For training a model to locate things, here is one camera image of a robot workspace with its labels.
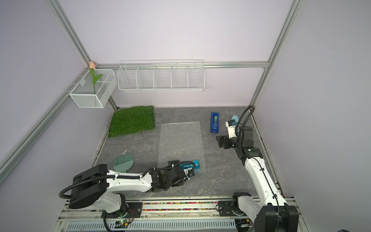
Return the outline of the bubble wrap sheet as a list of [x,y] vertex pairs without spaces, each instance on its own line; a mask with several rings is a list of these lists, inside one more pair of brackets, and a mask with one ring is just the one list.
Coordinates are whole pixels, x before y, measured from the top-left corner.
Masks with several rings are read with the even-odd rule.
[[197,161],[197,173],[206,173],[205,155],[200,122],[161,124],[158,167],[168,161]]

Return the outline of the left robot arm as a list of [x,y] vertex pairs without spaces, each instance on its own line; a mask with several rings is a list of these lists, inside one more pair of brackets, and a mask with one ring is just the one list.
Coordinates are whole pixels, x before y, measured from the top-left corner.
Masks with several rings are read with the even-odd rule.
[[73,178],[72,184],[60,191],[71,209],[94,207],[105,213],[127,211],[124,191],[161,192],[185,184],[199,165],[194,161],[170,161],[166,167],[150,168],[142,174],[121,173],[99,164]]

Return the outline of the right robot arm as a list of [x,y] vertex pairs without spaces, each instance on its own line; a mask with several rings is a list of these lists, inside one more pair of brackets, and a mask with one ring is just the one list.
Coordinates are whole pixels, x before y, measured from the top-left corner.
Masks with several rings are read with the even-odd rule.
[[217,136],[218,146],[234,149],[243,167],[251,176],[260,202],[252,196],[235,193],[231,205],[237,214],[248,216],[253,223],[248,231],[256,232],[295,232],[299,225],[299,212],[290,206],[276,187],[267,171],[260,149],[254,147],[253,134],[247,129],[247,121],[255,111],[248,106],[238,120],[226,122],[228,135]]

